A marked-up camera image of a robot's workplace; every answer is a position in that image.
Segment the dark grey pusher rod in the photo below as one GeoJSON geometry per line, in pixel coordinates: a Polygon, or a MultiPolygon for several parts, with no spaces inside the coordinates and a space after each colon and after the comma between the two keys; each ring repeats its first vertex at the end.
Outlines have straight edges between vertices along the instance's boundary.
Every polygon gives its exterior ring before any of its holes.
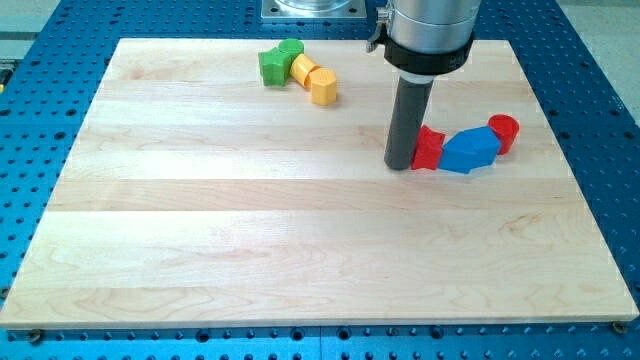
{"type": "Polygon", "coordinates": [[[384,155],[392,170],[405,170],[411,165],[433,81],[432,76],[399,78],[384,155]]]}

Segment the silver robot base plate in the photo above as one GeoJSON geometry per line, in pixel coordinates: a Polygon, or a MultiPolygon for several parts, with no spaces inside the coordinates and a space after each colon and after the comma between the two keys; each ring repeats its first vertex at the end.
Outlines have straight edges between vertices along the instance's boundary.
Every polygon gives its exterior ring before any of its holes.
{"type": "Polygon", "coordinates": [[[364,19],[365,0],[262,0],[263,19],[364,19]]]}

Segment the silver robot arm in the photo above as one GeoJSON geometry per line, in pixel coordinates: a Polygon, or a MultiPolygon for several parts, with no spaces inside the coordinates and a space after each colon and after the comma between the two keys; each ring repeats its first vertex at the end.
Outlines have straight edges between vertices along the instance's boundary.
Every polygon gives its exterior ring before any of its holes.
{"type": "Polygon", "coordinates": [[[367,52],[379,45],[399,71],[384,161],[410,167],[434,79],[462,67],[474,41],[480,0],[389,0],[377,9],[367,52]]]}

